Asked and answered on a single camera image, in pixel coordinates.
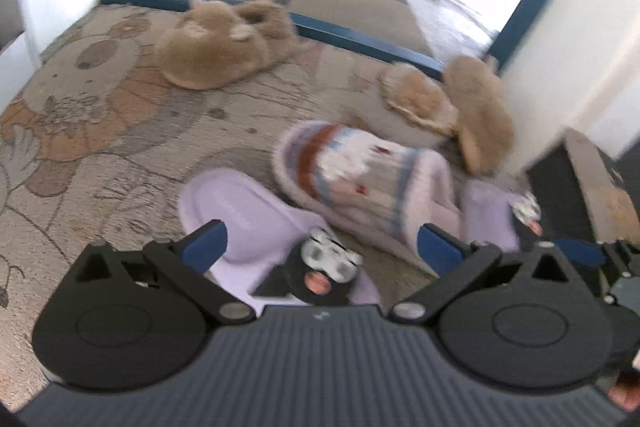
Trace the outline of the purple kuromi slipper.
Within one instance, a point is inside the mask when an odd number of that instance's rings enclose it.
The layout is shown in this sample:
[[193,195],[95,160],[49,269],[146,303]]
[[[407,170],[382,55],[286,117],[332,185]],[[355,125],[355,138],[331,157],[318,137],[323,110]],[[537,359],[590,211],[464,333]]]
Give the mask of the purple kuromi slipper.
[[269,306],[377,305],[363,257],[326,220],[283,202],[247,174],[205,171],[182,189],[179,256],[262,313]]
[[529,192],[506,191],[471,180],[462,191],[461,210],[466,243],[488,243],[505,253],[516,253],[544,235],[540,207]]

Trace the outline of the beige bow sherpa slipper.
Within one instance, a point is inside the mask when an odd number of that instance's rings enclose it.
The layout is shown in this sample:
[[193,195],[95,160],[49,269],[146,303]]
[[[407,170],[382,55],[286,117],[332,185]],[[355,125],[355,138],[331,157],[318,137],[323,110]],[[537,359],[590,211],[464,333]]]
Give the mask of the beige bow sherpa slipper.
[[457,134],[458,110],[442,85],[406,63],[378,73],[360,117],[381,138],[410,147],[432,148]]

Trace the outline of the cartoon patterned door mat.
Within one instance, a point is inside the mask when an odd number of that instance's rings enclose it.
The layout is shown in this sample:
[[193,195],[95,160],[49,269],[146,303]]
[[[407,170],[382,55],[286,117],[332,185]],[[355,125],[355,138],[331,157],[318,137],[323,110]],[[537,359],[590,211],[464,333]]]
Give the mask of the cartoon patterned door mat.
[[399,121],[375,101],[383,63],[314,40],[231,86],[170,84],[154,46],[175,12],[101,6],[44,50],[4,58],[1,83],[1,399],[18,409],[44,384],[30,335],[38,313],[93,239],[137,249],[178,237],[178,196],[215,168],[277,190],[271,155],[303,120],[391,138]]

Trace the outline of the striped knit slipper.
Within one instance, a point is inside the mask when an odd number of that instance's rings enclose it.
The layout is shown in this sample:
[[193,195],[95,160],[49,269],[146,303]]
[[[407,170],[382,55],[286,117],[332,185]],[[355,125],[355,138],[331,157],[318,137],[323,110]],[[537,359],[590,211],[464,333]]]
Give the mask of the striped knit slipper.
[[454,178],[434,150],[310,120],[281,136],[272,168],[289,199],[363,243],[434,275],[463,260]]

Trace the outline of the brown fluffy animal slipper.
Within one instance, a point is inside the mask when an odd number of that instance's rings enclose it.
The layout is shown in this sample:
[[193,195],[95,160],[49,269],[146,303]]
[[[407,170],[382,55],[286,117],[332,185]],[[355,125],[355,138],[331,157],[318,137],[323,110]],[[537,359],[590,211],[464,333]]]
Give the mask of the brown fluffy animal slipper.
[[206,91],[273,68],[302,49],[291,17],[277,3],[190,0],[177,26],[154,44],[154,60],[175,86]]

